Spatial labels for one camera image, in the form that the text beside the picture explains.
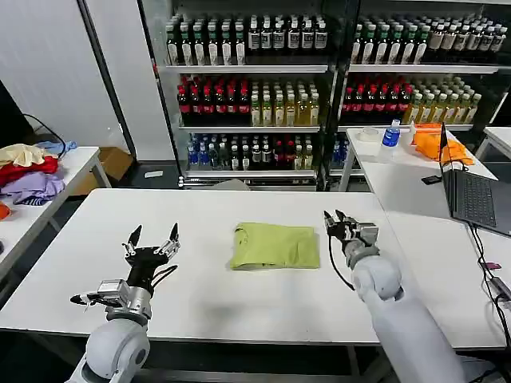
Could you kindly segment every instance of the folded green cloth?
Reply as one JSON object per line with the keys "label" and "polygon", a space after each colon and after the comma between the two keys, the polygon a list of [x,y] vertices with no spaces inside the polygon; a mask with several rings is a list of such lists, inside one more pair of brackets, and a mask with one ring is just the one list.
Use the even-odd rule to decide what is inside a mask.
{"label": "folded green cloth", "polygon": [[243,222],[234,232],[233,270],[319,267],[318,241],[312,227]]}

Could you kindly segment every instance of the white wall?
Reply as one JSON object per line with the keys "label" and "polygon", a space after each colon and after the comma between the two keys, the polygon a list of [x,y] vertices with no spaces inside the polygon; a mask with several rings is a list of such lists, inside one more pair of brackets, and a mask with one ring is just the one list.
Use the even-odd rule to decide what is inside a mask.
{"label": "white wall", "polygon": [[138,160],[174,160],[135,0],[88,0]]}
{"label": "white wall", "polygon": [[1,0],[0,77],[64,140],[127,149],[76,2]]}

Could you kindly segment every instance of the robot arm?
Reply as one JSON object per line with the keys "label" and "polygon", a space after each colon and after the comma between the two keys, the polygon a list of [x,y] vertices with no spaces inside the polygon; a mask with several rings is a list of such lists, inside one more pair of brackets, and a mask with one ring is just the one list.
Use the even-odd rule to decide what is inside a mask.
{"label": "robot arm", "polygon": [[343,245],[351,280],[366,303],[373,328],[402,383],[466,382],[461,362],[418,297],[402,288],[401,271],[374,245],[378,228],[325,211],[327,234]]}
{"label": "robot arm", "polygon": [[178,252],[177,223],[160,247],[136,248],[142,226],[123,243],[125,259],[132,267],[128,280],[103,281],[97,291],[75,295],[71,302],[80,305],[100,303],[106,306],[107,322],[95,329],[87,340],[85,354],[67,383],[128,383],[149,355],[147,325],[152,312],[150,299],[154,287],[177,266],[155,274],[158,267]]}

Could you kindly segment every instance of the red cloth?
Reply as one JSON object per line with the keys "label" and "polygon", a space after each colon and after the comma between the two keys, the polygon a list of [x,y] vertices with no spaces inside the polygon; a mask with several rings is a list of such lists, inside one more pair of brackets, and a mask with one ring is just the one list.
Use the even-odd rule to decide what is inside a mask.
{"label": "red cloth", "polygon": [[22,178],[26,173],[30,172],[44,172],[55,173],[57,171],[57,159],[52,156],[46,156],[45,162],[42,164],[32,164],[30,166],[18,166],[7,164],[0,168],[0,187],[6,186],[9,182]]}

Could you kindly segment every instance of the laptop keyboard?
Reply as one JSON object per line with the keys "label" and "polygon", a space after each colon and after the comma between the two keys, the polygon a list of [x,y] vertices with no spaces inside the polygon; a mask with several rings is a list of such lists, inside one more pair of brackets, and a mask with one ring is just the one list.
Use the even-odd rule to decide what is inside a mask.
{"label": "laptop keyboard", "polygon": [[462,177],[465,217],[476,223],[496,227],[492,189],[489,180]]}

